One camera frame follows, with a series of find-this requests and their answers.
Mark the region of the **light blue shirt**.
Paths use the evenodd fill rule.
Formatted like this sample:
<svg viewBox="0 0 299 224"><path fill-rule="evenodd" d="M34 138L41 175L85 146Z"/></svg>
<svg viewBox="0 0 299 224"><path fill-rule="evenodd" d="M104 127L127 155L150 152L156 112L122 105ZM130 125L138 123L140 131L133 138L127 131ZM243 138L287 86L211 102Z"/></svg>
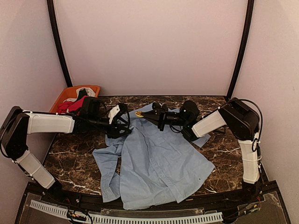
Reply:
<svg viewBox="0 0 299 224"><path fill-rule="evenodd" d="M179 203L214 170L213 163L170 128L159 131L135 112L124 118L131 120L131 134L106 138L106 148L93 151L104 202L120 198L126 210Z"/></svg>

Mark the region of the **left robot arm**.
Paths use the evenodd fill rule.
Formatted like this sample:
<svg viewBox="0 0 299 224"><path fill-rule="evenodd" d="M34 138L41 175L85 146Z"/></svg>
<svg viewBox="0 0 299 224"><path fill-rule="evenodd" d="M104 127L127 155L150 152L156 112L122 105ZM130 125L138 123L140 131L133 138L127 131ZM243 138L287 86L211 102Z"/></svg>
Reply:
<svg viewBox="0 0 299 224"><path fill-rule="evenodd" d="M118 103L107 109L104 102L95 97L84 97L66 112L34 112L14 106L0 128L0 151L12 160L33 181L47 190L55 203L63 203L66 193L61 183L48 171L42 158L46 151L39 146L49 146L56 133L82 133L96 130L116 139L131 132L128 107Z"/></svg>

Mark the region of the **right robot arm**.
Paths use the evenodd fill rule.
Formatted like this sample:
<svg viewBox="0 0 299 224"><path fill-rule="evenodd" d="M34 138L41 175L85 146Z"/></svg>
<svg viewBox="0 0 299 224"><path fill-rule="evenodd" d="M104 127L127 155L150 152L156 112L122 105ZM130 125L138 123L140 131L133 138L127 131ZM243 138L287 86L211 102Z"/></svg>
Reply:
<svg viewBox="0 0 299 224"><path fill-rule="evenodd" d="M249 202L256 196L256 184L260 178L260 135L262 132L262 113L248 105L248 100L232 98L208 115L199 118L199 109L195 102L187 100L179 112L170 112L165 104L154 102L152 110L136 112L136 116L155 124L160 131L169 125L189 141L198 140L216 129L227 126L238 140L242 153L243 182L247 183L239 191L238 198Z"/></svg>

